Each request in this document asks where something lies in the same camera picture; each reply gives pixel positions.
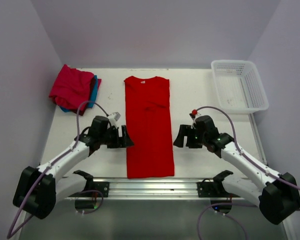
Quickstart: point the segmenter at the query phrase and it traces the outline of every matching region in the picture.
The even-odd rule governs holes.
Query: white wall
[[[247,59],[280,0],[32,0],[75,67],[206,68]]]
[[[255,62],[270,108],[255,114],[271,167],[300,186],[300,0],[282,0],[249,58]],[[300,239],[300,212],[292,215]]]
[[[50,88],[61,68],[28,0],[0,0],[0,240],[17,208],[22,170],[41,159],[54,106]]]

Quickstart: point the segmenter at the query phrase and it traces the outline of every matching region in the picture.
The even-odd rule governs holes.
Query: stack of folded clothing
[[[95,102],[101,79],[92,72],[80,71],[63,65],[53,84],[49,98],[64,112],[76,113],[79,105],[87,100]],[[79,114],[82,116],[93,103],[84,104]]]

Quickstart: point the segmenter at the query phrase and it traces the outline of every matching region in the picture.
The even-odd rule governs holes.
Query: blue cloth
[[[95,79],[95,85],[94,85],[94,87],[93,87],[93,90],[92,90],[92,93],[91,93],[91,96],[90,96],[90,101],[93,101],[93,102],[95,102],[96,101],[96,99],[97,99],[97,95],[98,95],[98,77],[97,77],[97,75],[94,75],[94,79]],[[88,109],[92,109],[92,107],[94,106],[94,104],[93,103],[88,103],[87,104],[87,108]],[[62,111],[64,111],[65,113],[68,113],[68,112],[70,112],[70,110],[69,109],[66,109],[66,108],[64,108],[64,107],[62,107],[62,106],[59,106],[60,108],[61,108],[61,110]]]

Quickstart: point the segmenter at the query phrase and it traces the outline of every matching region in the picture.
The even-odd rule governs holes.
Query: table surface
[[[170,80],[170,114],[172,139],[177,137],[180,124],[191,124],[189,113],[201,106],[219,107],[211,69],[117,69],[87,68],[102,79],[97,95],[97,103],[108,113],[119,112],[118,125],[126,124],[125,117],[125,84],[130,76],[148,79],[155,76]],[[221,133],[232,134],[226,117],[213,109],[201,110],[202,115],[212,117],[215,126]],[[95,115],[103,115],[96,106],[87,109],[79,118],[80,130],[91,125]],[[240,145],[252,156],[261,159],[254,137],[254,129],[247,114],[231,114]],[[76,115],[64,113],[56,107],[53,122],[45,146],[41,163],[44,164],[68,147],[77,134]],[[173,146],[175,167],[174,178],[212,178],[224,170],[230,170],[239,177],[245,177],[238,169],[208,152],[205,148],[188,149]],[[82,170],[94,177],[126,178],[126,149],[107,149],[106,146],[77,164],[68,174]]]

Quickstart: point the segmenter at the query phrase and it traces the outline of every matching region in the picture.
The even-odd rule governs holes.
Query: plastic laundry basket
[[[220,106],[228,113],[251,114],[269,108],[256,65],[251,61],[216,60],[211,63]]]

